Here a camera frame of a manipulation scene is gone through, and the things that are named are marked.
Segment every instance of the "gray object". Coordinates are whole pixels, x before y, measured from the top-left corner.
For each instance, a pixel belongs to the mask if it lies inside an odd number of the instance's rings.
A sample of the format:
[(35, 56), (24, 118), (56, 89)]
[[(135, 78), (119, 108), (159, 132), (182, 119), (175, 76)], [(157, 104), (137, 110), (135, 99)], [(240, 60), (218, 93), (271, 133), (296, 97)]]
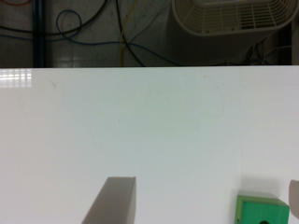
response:
[(135, 177), (109, 177), (82, 224), (134, 224)]
[(299, 218), (299, 181), (292, 180), (290, 183), (289, 204), (292, 214)]

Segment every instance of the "wire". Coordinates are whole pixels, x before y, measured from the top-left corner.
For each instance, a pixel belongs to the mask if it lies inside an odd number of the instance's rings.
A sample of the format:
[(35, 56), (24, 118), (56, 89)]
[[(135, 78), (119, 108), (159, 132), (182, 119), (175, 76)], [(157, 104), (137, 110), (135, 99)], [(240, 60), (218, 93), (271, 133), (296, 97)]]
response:
[(6, 0), (1, 0), (1, 2), (3, 2), (4, 4), (7, 4), (7, 5), (10, 5), (10, 6), (14, 6), (14, 7), (22, 7), (22, 6), (25, 6), (29, 3), (31, 3), (32, 0), (27, 0), (26, 2), (24, 3), (19, 3), (19, 4), (14, 4), (14, 3), (9, 3), (7, 2)]
[(84, 22), (83, 24), (81, 24), (79, 27), (71, 29), (71, 30), (68, 30), (68, 31), (64, 31), (64, 32), (61, 32), (61, 33), (44, 33), (44, 34), (41, 34), (41, 33), (33, 32), (33, 31), (29, 31), (29, 30), (19, 30), (19, 29), (15, 29), (15, 28), (10, 28), (10, 27), (6, 27), (6, 26), (2, 26), (2, 25), (0, 25), (0, 29), (9, 30), (9, 31), (18, 32), (18, 33), (32, 34), (32, 35), (68, 35), (68, 34), (71, 34), (71, 33), (74, 33), (76, 31), (81, 30), (83, 27), (87, 26), (92, 21), (94, 21), (101, 14), (101, 12), (104, 10), (105, 6), (107, 5), (107, 1), (108, 0), (105, 0), (105, 2), (103, 3), (103, 5), (94, 14), (94, 16), (92, 16), (89, 20), (87, 20), (86, 22)]
[[(121, 12), (120, 12), (120, 7), (119, 7), (119, 0), (116, 0), (116, 9), (117, 9), (117, 14), (118, 14), (118, 21), (119, 21), (119, 27), (120, 27), (120, 31), (122, 33), (122, 25), (121, 25)], [(145, 65), (140, 62), (140, 60), (137, 58), (137, 56), (133, 53), (132, 49), (130, 48), (130, 46), (127, 43), (127, 40), (125, 38), (125, 36), (123, 35), (123, 41), (125, 43), (125, 45), (128, 47), (131, 55), (138, 61), (138, 63), (142, 66), (145, 67)]]
[(138, 32), (137, 34), (135, 34), (133, 37), (131, 37), (128, 41), (128, 43), (130, 43), (131, 41), (133, 41), (136, 37), (138, 37), (139, 35), (141, 35), (145, 30), (147, 30), (151, 24), (155, 21), (155, 19), (157, 18), (157, 16), (159, 15), (159, 12), (164, 8), (164, 4), (167, 1), (163, 1), (163, 3), (160, 5), (160, 7), (158, 8), (157, 12), (154, 14), (154, 16), (152, 17), (151, 21), (149, 22), (149, 24), (147, 26), (145, 26), (140, 32)]
[[(59, 41), (65, 41), (65, 40), (69, 40), (69, 41), (72, 41), (73, 43), (76, 43), (76, 44), (79, 44), (79, 45), (84, 45), (84, 46), (103, 46), (103, 45), (110, 45), (110, 44), (120, 44), (120, 41), (107, 41), (107, 42), (100, 42), (100, 43), (84, 43), (84, 42), (79, 42), (79, 41), (76, 41), (76, 40), (73, 40), (71, 38), (73, 38), (75, 35), (78, 34), (79, 31), (76, 31), (73, 35), (67, 37), (65, 35), (63, 35), (64, 32), (62, 32), (59, 28), (59, 19), (60, 17), (62, 16), (63, 13), (65, 12), (71, 12), (71, 13), (75, 13), (77, 16), (78, 16), (78, 19), (79, 19), (79, 22), (80, 22), (80, 25), (82, 24), (82, 19), (81, 17), (79, 16), (79, 14), (74, 11), (74, 10), (71, 10), (71, 9), (67, 9), (67, 10), (64, 10), (62, 11), (61, 13), (59, 13), (59, 15), (57, 16), (57, 19), (56, 19), (56, 27), (58, 29), (58, 31), (62, 34), (62, 36), (64, 38), (62, 39), (54, 39), (54, 40), (46, 40), (46, 43), (54, 43), (54, 42), (59, 42)], [(24, 41), (31, 41), (31, 42), (39, 42), (38, 40), (33, 40), (31, 38), (24, 38), (24, 37), (18, 37), (18, 36), (13, 36), (13, 35), (1, 35), (0, 36), (2, 37), (7, 37), (7, 38), (13, 38), (13, 39), (18, 39), (18, 40), (24, 40)], [(141, 46), (141, 45), (138, 45), (138, 44), (133, 44), (133, 43), (129, 43), (129, 45), (131, 46), (134, 46), (134, 47), (137, 47), (137, 48), (140, 48), (140, 49), (144, 49), (150, 53), (152, 53), (153, 55), (165, 60), (166, 62), (169, 62), (169, 63), (172, 63), (174, 65), (177, 65), (177, 66), (181, 66), (180, 64), (178, 63), (174, 63), (168, 59), (166, 59), (165, 57), (163, 57), (162, 55), (154, 52), (153, 50), (151, 49), (148, 49), (144, 46)]]
[[(33, 39), (30, 39), (30, 38), (24, 38), (24, 37), (17, 37), (17, 36), (13, 36), (13, 35), (0, 35), (2, 37), (7, 37), (7, 38), (12, 38), (12, 39), (18, 39), (18, 40), (24, 40), (24, 41), (31, 41), (31, 42), (34, 42)], [(46, 42), (47, 43), (53, 43), (53, 42), (58, 42), (58, 41), (64, 41), (64, 40), (67, 40), (67, 39), (57, 39), (57, 40), (47, 40)], [(74, 43), (76, 44), (80, 44), (80, 45), (86, 45), (86, 46), (102, 46), (102, 45), (110, 45), (110, 44), (120, 44), (120, 41), (107, 41), (107, 42), (100, 42), (100, 43), (83, 43), (83, 42), (79, 42), (79, 41), (75, 41), (75, 40), (72, 40)], [(174, 65), (177, 65), (177, 66), (183, 66), (181, 64), (178, 64), (178, 63), (175, 63), (175, 62), (172, 62), (168, 59), (166, 59), (164, 56), (154, 52), (153, 50), (151, 49), (148, 49), (144, 46), (141, 46), (141, 45), (138, 45), (138, 44), (134, 44), (134, 43), (129, 43), (129, 45), (131, 46), (135, 46), (135, 47), (138, 47), (140, 49), (144, 49), (152, 54), (154, 54), (155, 56), (165, 60), (166, 62), (169, 62), (171, 64), (174, 64)]]
[(131, 8), (131, 11), (130, 11), (129, 15), (127, 16), (127, 19), (126, 19), (126, 21), (125, 21), (125, 23), (124, 23), (124, 25), (123, 25), (123, 27), (122, 27), (122, 31), (121, 31), (121, 40), (120, 40), (120, 61), (121, 61), (121, 67), (123, 67), (122, 39), (123, 39), (123, 36), (124, 36), (124, 31), (125, 31), (125, 28), (127, 27), (127, 23), (128, 23), (128, 21), (129, 21), (131, 15), (132, 15), (134, 9), (135, 9), (135, 6), (137, 5), (137, 3), (138, 3), (138, 0), (135, 0), (133, 6), (132, 6), (132, 8)]

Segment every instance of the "green block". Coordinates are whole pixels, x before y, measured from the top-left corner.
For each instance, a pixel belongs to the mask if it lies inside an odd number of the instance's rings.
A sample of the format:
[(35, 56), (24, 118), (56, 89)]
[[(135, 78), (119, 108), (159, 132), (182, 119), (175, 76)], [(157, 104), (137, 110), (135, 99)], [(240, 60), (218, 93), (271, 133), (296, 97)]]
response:
[(279, 199), (237, 196), (235, 224), (288, 224), (289, 213)]

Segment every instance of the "white surface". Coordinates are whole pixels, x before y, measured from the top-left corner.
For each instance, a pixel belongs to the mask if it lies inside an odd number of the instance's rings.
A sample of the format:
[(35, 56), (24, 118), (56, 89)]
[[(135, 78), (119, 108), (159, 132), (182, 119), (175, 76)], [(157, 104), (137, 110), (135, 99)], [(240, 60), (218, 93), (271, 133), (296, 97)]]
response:
[(0, 223), (80, 223), (108, 176), (136, 176), (136, 224), (233, 223), (240, 190), (287, 203), (298, 69), (33, 70), (23, 88), (0, 77)]

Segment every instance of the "white fan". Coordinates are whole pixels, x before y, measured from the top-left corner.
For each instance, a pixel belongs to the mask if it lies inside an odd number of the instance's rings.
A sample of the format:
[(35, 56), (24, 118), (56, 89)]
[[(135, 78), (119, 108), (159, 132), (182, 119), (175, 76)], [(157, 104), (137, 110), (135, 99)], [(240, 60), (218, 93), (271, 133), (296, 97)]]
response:
[(287, 25), (298, 0), (173, 0), (162, 47), (178, 63), (235, 56)]

